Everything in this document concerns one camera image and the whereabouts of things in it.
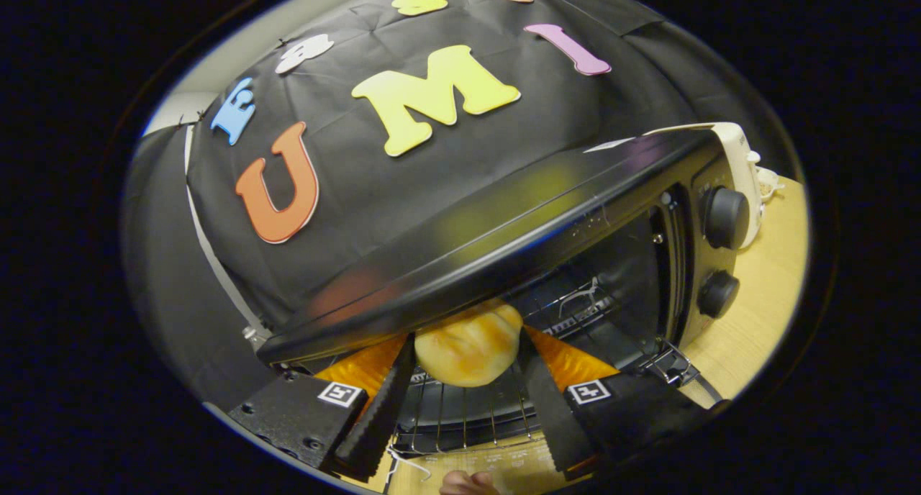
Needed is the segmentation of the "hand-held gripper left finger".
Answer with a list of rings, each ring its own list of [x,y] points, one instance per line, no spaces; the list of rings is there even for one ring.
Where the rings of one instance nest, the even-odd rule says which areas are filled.
[[[414,338],[400,335],[316,375],[284,371],[228,416],[310,468],[366,482],[391,440],[414,367]]]

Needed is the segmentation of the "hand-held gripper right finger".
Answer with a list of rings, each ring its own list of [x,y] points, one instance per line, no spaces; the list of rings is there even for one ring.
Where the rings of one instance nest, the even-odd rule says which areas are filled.
[[[569,481],[649,459],[724,407],[674,345],[610,324],[579,329],[572,341],[526,325],[517,363],[553,465]]]

